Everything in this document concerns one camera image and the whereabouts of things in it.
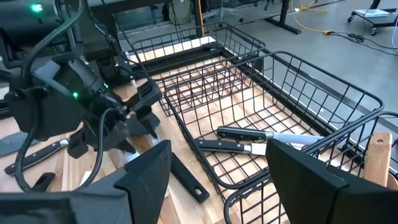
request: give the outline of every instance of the black wire basket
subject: black wire basket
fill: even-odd
[[[133,74],[141,79],[147,73],[162,91],[189,80],[190,72],[207,65],[256,50],[257,55],[269,53],[265,43],[223,22],[149,37],[132,46]],[[167,116],[172,115],[165,99],[160,104]]]
[[[328,136],[383,107],[374,95],[290,53],[247,55],[190,72],[188,81],[164,93],[185,140],[224,201],[269,171],[264,156],[202,151],[196,140],[221,139],[219,126]]]
[[[325,162],[351,174],[363,177],[366,149],[375,131],[388,131],[393,136],[389,172],[398,179],[398,113],[381,112],[379,115],[357,120],[329,137],[303,149]],[[289,223],[271,174],[232,194],[225,203],[227,223]]]

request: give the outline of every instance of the green led light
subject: green led light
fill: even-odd
[[[41,12],[43,11],[43,6],[41,4],[31,4],[30,10],[32,10],[33,12]]]

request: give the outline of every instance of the gray floor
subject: gray floor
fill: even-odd
[[[280,11],[280,4],[276,3],[269,6],[268,11],[263,11],[263,5],[259,7],[244,7],[240,9],[245,22],[253,21],[266,17],[266,15],[277,14]],[[319,0],[318,4],[332,2],[333,0]],[[303,4],[309,4],[311,0],[301,0]],[[327,29],[339,32],[363,32],[363,21],[356,17],[350,24],[346,22],[352,10],[366,9],[371,1],[345,0],[325,7],[327,13],[302,12],[296,14],[296,18],[305,26],[314,29]],[[394,0],[383,0],[379,8],[398,7]],[[396,84],[398,83],[398,57],[386,55],[381,52],[368,49],[348,40],[324,36],[316,32],[302,29],[300,35],[295,35],[265,21],[256,21],[248,24],[239,24],[238,17],[229,16],[225,21],[243,32],[265,42],[271,50],[285,50],[299,57],[318,65],[332,74],[343,78],[370,93],[380,97],[386,105],[386,110],[398,112],[398,104],[395,95],[398,93]],[[287,24],[299,28],[292,15],[287,16]],[[193,23],[186,24],[184,27],[192,27]],[[394,28],[380,28],[378,35],[369,35],[370,26],[367,24],[365,37],[370,38],[381,45],[391,46],[391,36]],[[163,32],[175,30],[174,26],[156,28],[146,32],[131,32],[130,39],[137,40],[149,35],[159,35]]]

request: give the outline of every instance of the yellow cable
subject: yellow cable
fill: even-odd
[[[205,29],[203,28],[203,17],[201,14],[201,5],[200,5],[200,0],[198,0],[198,7],[199,7],[199,14],[200,14],[200,25],[201,25],[201,36],[205,36]]]
[[[313,12],[328,12],[326,9],[313,9],[312,4],[316,3],[318,0],[312,1],[307,7],[305,7],[303,4],[300,6],[300,11],[313,11]]]
[[[308,27],[305,27],[304,25],[302,25],[298,20],[297,20],[297,18],[296,18],[296,12],[294,12],[294,7],[293,7],[293,0],[290,0],[290,3],[291,3],[291,5],[292,5],[292,10],[293,10],[293,18],[294,18],[294,20],[296,21],[296,23],[300,26],[300,27],[303,27],[304,29],[306,29],[306,30],[309,30],[309,31],[313,31],[313,32],[319,32],[319,33],[321,33],[321,34],[325,34],[325,35],[328,35],[328,34],[330,34],[330,30],[318,30],[318,29],[312,29],[312,28],[308,28]]]

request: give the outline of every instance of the knife handle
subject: knife handle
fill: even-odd
[[[266,139],[265,131],[258,131],[248,128],[235,128],[220,126],[217,128],[217,135],[221,138],[231,138],[236,140],[261,140]]]
[[[244,144],[222,140],[195,140],[204,151],[245,153]]]
[[[56,153],[63,146],[61,144],[61,141],[57,141],[57,142],[55,142],[49,146],[46,146],[45,148],[25,157],[23,160],[23,164],[22,164],[22,170],[26,170],[26,169],[30,168],[31,166],[34,166],[35,164],[42,162],[46,158],[50,157],[52,154]],[[8,175],[14,175],[15,169],[16,169],[15,164],[11,164],[4,169],[4,172]]]
[[[210,194],[206,188],[199,183],[173,152],[171,173],[198,203],[203,203],[209,198]]]
[[[35,185],[32,187],[32,190],[35,192],[45,192],[50,186],[51,182],[54,180],[55,174],[53,172],[47,172],[40,176],[40,178],[36,181]]]

